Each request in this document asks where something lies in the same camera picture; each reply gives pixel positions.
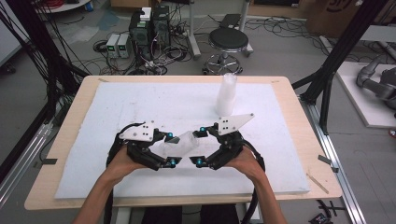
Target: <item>white plastic cup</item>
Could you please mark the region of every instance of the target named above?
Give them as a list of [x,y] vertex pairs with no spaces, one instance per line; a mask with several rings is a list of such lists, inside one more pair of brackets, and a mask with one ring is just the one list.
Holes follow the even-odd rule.
[[227,73],[223,76],[216,101],[216,112],[219,116],[230,116],[233,113],[236,92],[236,75]]

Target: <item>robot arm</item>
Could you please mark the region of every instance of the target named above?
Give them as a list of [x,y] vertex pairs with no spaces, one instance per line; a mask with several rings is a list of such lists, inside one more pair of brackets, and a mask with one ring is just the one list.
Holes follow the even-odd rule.
[[396,71],[395,69],[385,70],[382,73],[381,81],[379,83],[371,80],[371,77],[375,73],[375,69],[380,62],[381,57],[378,56],[367,66],[363,67],[358,73],[356,84],[361,88],[372,91],[375,93],[377,98],[389,101],[393,99],[396,92],[394,86],[396,85]]

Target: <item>person's left hand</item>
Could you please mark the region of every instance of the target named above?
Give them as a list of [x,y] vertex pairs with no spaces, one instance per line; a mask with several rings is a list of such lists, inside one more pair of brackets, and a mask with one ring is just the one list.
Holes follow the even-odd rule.
[[113,161],[107,166],[102,174],[102,178],[114,185],[136,169],[147,168],[146,166],[134,162],[127,154],[127,146],[122,146],[120,151],[114,157]]

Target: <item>cardboard box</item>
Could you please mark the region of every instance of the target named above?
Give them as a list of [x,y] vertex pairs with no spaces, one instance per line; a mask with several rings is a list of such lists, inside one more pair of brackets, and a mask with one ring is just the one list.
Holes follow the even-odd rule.
[[155,7],[161,0],[110,0],[112,7]]
[[358,0],[317,0],[306,20],[306,29],[311,34],[338,38],[359,10],[358,3]]

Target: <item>white foam board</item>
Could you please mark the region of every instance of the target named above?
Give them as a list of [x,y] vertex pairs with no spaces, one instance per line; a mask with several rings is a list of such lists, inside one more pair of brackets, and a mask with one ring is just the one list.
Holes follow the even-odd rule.
[[[215,102],[219,84],[101,83],[71,148],[56,198],[85,198],[105,170],[115,134],[134,122],[154,120],[160,131],[181,135],[211,126],[219,116]],[[254,113],[241,134],[265,159],[275,193],[309,191],[304,170],[290,138],[271,85],[238,84],[233,115]],[[214,137],[201,138],[184,152],[175,169],[144,169],[126,176],[116,197],[251,193],[251,182],[234,168],[196,168],[189,156],[209,156],[219,148]],[[160,143],[151,147],[163,156]]]

